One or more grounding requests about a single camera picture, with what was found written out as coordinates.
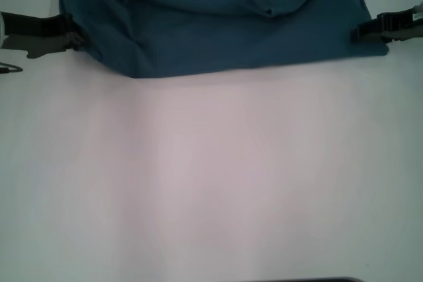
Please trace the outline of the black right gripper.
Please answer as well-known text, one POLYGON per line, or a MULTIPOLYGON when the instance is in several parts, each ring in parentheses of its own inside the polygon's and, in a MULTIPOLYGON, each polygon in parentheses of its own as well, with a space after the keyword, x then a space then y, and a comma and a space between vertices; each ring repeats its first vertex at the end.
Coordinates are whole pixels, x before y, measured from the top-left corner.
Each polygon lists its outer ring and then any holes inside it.
POLYGON ((378 19, 359 24, 350 32, 352 42, 401 41, 422 37, 422 4, 394 13, 381 13, 378 19))

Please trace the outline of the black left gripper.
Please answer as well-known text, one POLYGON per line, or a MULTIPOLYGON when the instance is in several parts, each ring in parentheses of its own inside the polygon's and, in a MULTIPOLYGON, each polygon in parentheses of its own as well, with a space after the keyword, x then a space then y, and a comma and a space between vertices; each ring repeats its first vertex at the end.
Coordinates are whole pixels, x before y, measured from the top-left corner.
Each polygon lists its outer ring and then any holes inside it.
POLYGON ((57 36, 65 33, 67 49, 79 50, 87 45, 85 32, 70 14, 38 18, 2 12, 1 16, 4 21, 6 35, 57 36))

